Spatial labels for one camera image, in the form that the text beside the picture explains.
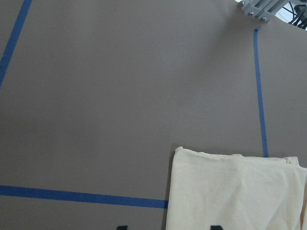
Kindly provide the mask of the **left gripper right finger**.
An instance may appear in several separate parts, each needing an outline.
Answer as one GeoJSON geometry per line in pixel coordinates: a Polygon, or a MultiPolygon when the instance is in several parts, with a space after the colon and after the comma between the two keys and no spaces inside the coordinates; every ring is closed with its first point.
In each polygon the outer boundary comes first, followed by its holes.
{"type": "Polygon", "coordinates": [[[220,225],[211,225],[210,230],[222,230],[222,226],[220,225]]]}

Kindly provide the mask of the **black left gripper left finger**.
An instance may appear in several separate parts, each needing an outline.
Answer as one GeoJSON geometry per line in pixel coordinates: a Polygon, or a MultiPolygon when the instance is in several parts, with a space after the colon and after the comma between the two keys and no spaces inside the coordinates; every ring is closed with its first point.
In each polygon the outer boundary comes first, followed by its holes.
{"type": "Polygon", "coordinates": [[[117,226],[116,230],[128,230],[128,226],[117,226]]]}

